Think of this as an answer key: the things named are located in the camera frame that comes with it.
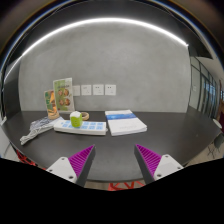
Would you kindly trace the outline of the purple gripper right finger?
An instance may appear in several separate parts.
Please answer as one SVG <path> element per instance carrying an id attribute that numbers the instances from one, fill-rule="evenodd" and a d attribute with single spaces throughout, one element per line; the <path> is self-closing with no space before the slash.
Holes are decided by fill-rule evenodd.
<path id="1" fill-rule="evenodd" d="M 183 168 L 169 154 L 160 155 L 139 144 L 135 145 L 134 154 L 146 184 L 160 180 Z"/>

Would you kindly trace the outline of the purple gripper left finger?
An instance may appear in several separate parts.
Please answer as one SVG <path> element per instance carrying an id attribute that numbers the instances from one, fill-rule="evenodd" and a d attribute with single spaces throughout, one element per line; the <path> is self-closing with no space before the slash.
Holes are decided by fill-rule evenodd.
<path id="1" fill-rule="evenodd" d="M 69 158 L 60 157 L 47 169 L 47 172 L 84 187 L 94 157 L 95 146 L 91 145 Z"/>

